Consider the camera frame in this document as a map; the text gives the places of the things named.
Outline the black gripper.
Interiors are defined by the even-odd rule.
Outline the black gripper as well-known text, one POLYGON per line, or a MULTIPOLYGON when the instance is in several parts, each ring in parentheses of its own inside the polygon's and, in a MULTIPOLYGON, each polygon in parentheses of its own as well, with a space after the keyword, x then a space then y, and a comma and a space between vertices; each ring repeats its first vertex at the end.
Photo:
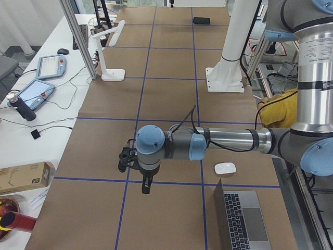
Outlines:
POLYGON ((158 167, 150 170, 140 167, 139 171, 143 175, 142 193, 150 194, 151 183, 153 181, 154 175, 158 173, 158 167))

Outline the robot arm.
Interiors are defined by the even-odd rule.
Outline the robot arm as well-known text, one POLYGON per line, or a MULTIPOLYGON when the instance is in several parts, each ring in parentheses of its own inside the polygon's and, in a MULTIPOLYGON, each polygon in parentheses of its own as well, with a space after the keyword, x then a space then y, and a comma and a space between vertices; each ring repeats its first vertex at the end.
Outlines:
POLYGON ((261 151, 317 176, 332 174, 332 1, 269 1, 266 34, 300 43, 297 120, 289 129, 142 127, 134 166, 148 194, 163 159, 201 160, 208 148, 261 151))

